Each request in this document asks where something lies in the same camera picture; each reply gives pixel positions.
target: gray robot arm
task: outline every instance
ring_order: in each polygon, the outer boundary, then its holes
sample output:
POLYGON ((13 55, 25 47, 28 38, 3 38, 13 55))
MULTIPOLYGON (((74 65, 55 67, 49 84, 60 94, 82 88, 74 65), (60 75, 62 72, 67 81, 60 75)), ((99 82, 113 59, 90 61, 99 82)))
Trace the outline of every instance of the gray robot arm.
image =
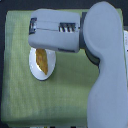
POLYGON ((78 13, 39 9, 32 13, 29 45, 54 51, 79 51, 80 15, 78 13))
POLYGON ((78 52, 80 47, 85 48, 100 71, 88 97, 88 128, 127 128, 123 29, 113 6, 107 2, 95 4, 81 26, 77 13, 37 10, 31 15, 28 41, 34 48, 56 51, 78 52))

